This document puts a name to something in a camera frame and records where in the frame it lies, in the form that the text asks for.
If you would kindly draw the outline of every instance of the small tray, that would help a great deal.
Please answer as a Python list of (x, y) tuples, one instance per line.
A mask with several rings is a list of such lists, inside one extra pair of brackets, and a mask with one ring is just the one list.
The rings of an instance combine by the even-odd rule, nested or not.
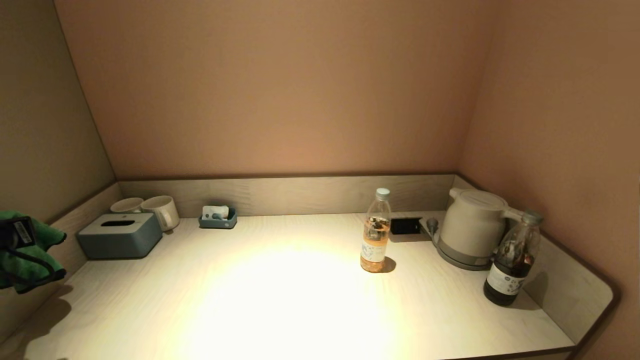
[(198, 222), (200, 222), (201, 229), (233, 229), (238, 222), (238, 216), (236, 209), (229, 208), (229, 216), (226, 220), (203, 219), (200, 215)]

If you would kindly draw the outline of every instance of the pink wall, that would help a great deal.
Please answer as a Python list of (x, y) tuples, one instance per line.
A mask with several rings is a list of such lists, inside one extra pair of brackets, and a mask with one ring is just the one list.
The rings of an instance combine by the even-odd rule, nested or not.
[(494, 5), (56, 1), (119, 179), (455, 170)]
[(497, 23), (461, 172), (623, 291), (584, 359), (640, 354), (639, 2), (510, 1)]

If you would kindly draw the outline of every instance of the bottle cap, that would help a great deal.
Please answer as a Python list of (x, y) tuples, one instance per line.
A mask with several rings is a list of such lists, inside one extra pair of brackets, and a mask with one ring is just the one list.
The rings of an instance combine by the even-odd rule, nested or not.
[(527, 209), (522, 215), (522, 221), (529, 225), (540, 225), (544, 219), (542, 215), (531, 209)]
[(389, 189), (378, 188), (376, 190), (376, 199), (382, 200), (382, 201), (387, 201), (387, 200), (389, 200), (389, 194), (390, 193), (391, 192), (389, 191)]

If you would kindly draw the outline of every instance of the glass bottle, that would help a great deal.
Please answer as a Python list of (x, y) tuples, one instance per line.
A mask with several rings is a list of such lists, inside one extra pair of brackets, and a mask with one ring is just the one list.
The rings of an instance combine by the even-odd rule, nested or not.
[(385, 253), (391, 226), (389, 193), (388, 189), (377, 189), (376, 199), (369, 206), (365, 217), (360, 266), (368, 272), (381, 272), (385, 267)]
[(493, 265), (484, 282), (484, 295), (494, 304), (511, 305), (518, 296), (538, 256), (542, 220), (540, 214), (527, 210), (522, 215), (522, 221), (498, 245)]

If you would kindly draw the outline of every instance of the bottle label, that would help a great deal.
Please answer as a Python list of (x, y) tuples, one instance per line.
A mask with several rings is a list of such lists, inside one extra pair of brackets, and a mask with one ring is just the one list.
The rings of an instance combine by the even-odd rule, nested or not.
[(387, 245), (373, 246), (366, 241), (362, 242), (362, 249), (360, 250), (360, 256), (363, 259), (371, 261), (373, 263), (379, 263), (385, 259), (385, 251)]
[(518, 291), (520, 291), (525, 279), (526, 277), (513, 277), (505, 274), (493, 264), (491, 270), (489, 270), (489, 276), (486, 278), (486, 282), (500, 293), (516, 295)]

